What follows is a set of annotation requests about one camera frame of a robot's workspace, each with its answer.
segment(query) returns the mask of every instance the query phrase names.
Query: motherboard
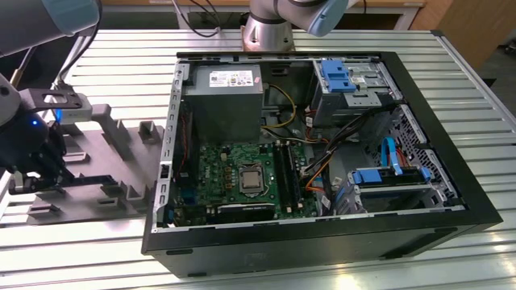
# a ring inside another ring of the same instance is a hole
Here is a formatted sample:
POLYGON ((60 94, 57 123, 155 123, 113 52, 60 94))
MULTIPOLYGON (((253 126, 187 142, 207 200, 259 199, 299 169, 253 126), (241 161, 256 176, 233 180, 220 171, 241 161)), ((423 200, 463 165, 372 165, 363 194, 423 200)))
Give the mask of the motherboard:
POLYGON ((184 206, 176 208, 176 223, 205 225, 215 217, 220 223, 220 219, 260 220, 261 215, 272 220, 316 216, 313 193, 305 192, 297 177, 305 164, 301 143, 205 144, 197 187, 181 189, 184 206))

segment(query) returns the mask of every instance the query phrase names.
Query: metal slatted table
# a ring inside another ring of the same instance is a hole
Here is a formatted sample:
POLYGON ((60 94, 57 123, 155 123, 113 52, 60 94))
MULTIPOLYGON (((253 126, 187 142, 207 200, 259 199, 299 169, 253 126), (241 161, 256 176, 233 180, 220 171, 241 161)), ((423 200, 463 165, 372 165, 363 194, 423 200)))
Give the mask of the metal slatted table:
MULTIPOLYGON (((33 195, 0 202, 0 288, 513 289, 516 287, 516 122, 444 37, 428 31, 295 33, 299 51, 396 51, 504 223, 417 257, 179 280, 140 254, 144 219, 29 227, 33 195)), ((77 41, 71 56, 84 43, 77 41)), ((164 124, 176 52, 239 51, 239 31, 101 31, 68 81, 125 126, 164 124)), ((99 129, 91 123, 80 128, 99 129)), ((7 176, 0 179, 5 185, 7 176)))

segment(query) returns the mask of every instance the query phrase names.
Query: power supply label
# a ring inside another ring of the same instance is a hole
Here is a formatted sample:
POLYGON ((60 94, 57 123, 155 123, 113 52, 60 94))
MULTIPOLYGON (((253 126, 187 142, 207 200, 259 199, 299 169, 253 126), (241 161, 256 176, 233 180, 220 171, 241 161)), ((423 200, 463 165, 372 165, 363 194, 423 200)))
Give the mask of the power supply label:
POLYGON ((209 74, 209 87, 253 86, 252 71, 213 71, 209 74))

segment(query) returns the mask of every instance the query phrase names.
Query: floor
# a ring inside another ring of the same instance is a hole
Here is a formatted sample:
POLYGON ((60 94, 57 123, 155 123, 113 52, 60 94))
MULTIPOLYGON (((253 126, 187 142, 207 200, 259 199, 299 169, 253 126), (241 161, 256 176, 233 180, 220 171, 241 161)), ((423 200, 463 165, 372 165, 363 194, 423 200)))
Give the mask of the floor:
POLYGON ((492 92, 516 115, 516 55, 499 48, 477 73, 481 78, 496 78, 492 92))

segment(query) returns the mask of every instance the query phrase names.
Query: wooden cabinet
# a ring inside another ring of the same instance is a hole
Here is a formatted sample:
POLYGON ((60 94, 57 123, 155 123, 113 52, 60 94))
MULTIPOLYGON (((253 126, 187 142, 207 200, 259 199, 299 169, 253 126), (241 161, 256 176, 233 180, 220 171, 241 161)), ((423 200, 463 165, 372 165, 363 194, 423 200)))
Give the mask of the wooden cabinet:
POLYGON ((516 28, 515 0, 428 0, 412 30, 441 30, 473 68, 480 68, 516 28))

